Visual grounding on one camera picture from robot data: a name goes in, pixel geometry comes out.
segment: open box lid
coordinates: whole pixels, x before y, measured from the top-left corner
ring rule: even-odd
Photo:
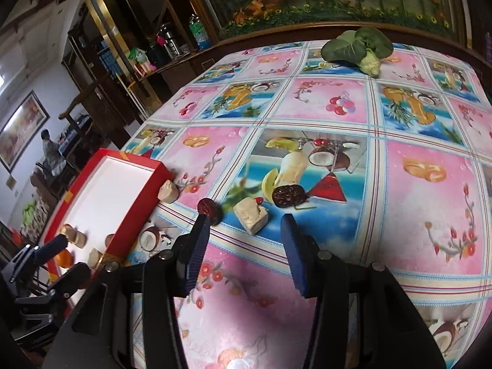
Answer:
[[[163,163],[138,155],[100,149],[73,181],[48,228],[49,242],[68,223],[87,236],[83,248],[69,244],[74,263],[86,262],[95,248],[100,263],[123,262],[158,202],[159,188],[173,174]],[[106,236],[114,233],[108,247]],[[66,271],[48,262],[50,280]]]

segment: pink tablecloth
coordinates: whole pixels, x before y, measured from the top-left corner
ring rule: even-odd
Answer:
[[[380,77],[370,79],[325,63],[324,43],[224,57],[124,148],[176,171],[181,190],[149,220],[161,238],[143,229],[129,262],[170,248],[190,229],[201,198],[225,211],[196,289],[176,300],[192,369],[302,365],[315,301],[301,298],[290,277],[279,229],[286,212],[343,259],[386,264],[449,366],[492,309],[492,107],[477,75],[453,57],[395,45]],[[308,209],[269,204],[277,177],[309,192]],[[256,236],[232,213],[246,196],[265,198],[269,211]],[[134,311],[135,364],[143,367],[138,296]],[[353,339],[352,326],[350,354]]]

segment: water bottle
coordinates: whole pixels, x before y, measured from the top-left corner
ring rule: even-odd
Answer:
[[[207,32],[205,31],[205,28],[203,28],[200,18],[197,17],[195,14],[193,14],[189,19],[189,29],[191,30],[191,33],[193,33],[196,44],[198,44],[198,48],[200,50],[207,49],[212,45],[210,39],[208,38]]]

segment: picture frame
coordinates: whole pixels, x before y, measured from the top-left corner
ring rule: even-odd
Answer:
[[[0,161],[9,173],[49,117],[32,90],[0,130]]]

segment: person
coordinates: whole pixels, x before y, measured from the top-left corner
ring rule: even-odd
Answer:
[[[66,165],[65,158],[62,157],[60,151],[58,151],[58,144],[50,139],[50,132],[48,129],[44,129],[41,132],[41,139],[43,140],[43,152],[48,165],[51,169],[53,176],[58,176],[62,173],[63,168]]]

